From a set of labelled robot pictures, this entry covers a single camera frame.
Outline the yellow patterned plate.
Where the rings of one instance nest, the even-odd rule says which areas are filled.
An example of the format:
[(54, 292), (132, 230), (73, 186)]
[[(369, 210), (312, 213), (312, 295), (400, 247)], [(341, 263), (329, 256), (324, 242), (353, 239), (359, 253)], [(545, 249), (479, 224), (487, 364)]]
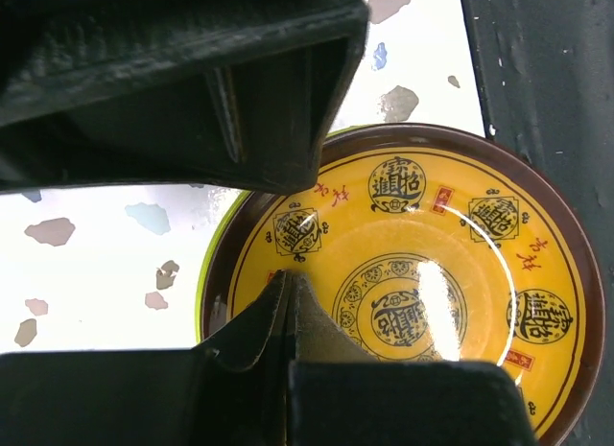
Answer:
[(202, 263), (206, 338), (278, 270), (307, 274), (323, 310), (383, 363), (501, 366), (544, 445), (558, 445), (596, 382), (601, 275), (553, 185), (500, 146), (457, 129), (393, 124), (332, 134), (313, 187), (245, 192)]

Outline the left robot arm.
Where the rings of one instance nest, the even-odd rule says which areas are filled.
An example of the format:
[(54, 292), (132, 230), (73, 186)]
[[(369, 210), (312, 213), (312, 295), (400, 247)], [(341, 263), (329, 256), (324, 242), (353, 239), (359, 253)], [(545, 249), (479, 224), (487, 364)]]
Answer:
[[(1, 0), (1, 190), (207, 183), (289, 195), (337, 146), (363, 0)], [(380, 364), (279, 270), (189, 349), (9, 353), (5, 445), (532, 445), (491, 363)]]

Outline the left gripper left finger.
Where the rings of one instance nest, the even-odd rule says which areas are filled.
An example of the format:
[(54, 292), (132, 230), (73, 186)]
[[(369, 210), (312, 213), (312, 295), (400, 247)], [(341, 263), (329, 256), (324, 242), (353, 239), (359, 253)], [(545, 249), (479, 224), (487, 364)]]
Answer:
[(5, 445), (281, 445), (279, 271), (240, 315), (190, 349), (9, 353), (1, 358)]

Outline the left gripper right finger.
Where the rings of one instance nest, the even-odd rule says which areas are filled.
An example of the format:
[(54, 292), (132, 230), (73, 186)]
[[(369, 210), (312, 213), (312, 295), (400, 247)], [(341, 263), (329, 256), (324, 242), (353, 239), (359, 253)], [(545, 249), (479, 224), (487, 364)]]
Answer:
[(534, 445), (519, 391), (479, 361), (378, 363), (292, 272), (295, 358), (287, 392), (290, 445)]

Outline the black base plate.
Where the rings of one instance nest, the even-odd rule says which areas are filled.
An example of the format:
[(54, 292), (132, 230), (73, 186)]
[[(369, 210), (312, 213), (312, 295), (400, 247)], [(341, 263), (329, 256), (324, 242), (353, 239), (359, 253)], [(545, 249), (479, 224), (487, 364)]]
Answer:
[(578, 213), (613, 291), (613, 0), (461, 0), (484, 130)]

